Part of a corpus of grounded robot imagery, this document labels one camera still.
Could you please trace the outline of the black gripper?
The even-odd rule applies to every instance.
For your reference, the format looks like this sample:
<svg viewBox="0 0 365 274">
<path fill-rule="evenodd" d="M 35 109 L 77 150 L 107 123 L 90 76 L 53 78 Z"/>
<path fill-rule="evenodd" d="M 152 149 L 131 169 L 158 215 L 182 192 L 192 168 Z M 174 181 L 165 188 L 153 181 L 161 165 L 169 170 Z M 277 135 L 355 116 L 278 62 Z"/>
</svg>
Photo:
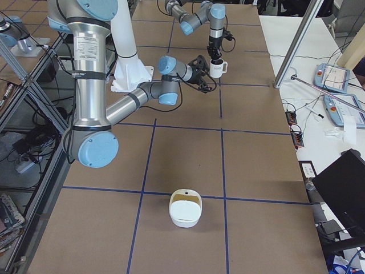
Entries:
<svg viewBox="0 0 365 274">
<path fill-rule="evenodd" d="M 221 57 L 222 54 L 220 52 L 220 49 L 218 47 L 209 45 L 207 46 L 207 51 L 210 57 Z"/>
<path fill-rule="evenodd" d="M 197 58 L 189 62 L 189 66 L 192 68 L 190 84 L 196 84 L 199 91 L 214 91 L 216 89 L 216 81 L 210 76 L 209 66 L 202 55 L 198 55 Z M 213 81 L 214 87 L 206 83 L 203 79 L 204 76 L 208 76 Z"/>
</svg>

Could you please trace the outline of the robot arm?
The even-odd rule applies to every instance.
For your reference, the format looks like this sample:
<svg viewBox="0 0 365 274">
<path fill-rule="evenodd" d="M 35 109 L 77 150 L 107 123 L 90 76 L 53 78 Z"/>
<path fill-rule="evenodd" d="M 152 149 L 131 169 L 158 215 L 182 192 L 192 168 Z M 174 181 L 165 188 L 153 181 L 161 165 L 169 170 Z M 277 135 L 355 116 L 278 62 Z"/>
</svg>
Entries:
<svg viewBox="0 0 365 274">
<path fill-rule="evenodd" d="M 62 140 L 67 155 L 86 167 L 101 168 L 114 160 L 119 142 L 112 126 L 149 100 L 174 106 L 182 83 L 204 93 L 212 91 L 204 81 L 209 67 L 202 56 L 188 64 L 162 57 L 158 66 L 162 79 L 152 82 L 153 68 L 138 57 L 126 1 L 49 1 L 48 22 L 52 29 L 73 36 L 76 107 Z M 106 104 L 108 37 L 116 50 L 112 88 L 124 94 L 110 106 Z"/>
<path fill-rule="evenodd" d="M 165 1 L 165 10 L 168 15 L 178 20 L 184 35 L 191 35 L 200 26 L 209 22 L 210 33 L 207 51 L 212 60 L 220 59 L 222 56 L 220 47 L 225 31 L 225 6 L 221 3 L 203 1 L 195 13 L 189 14 L 183 8 L 186 3 L 187 1 Z"/>
</svg>

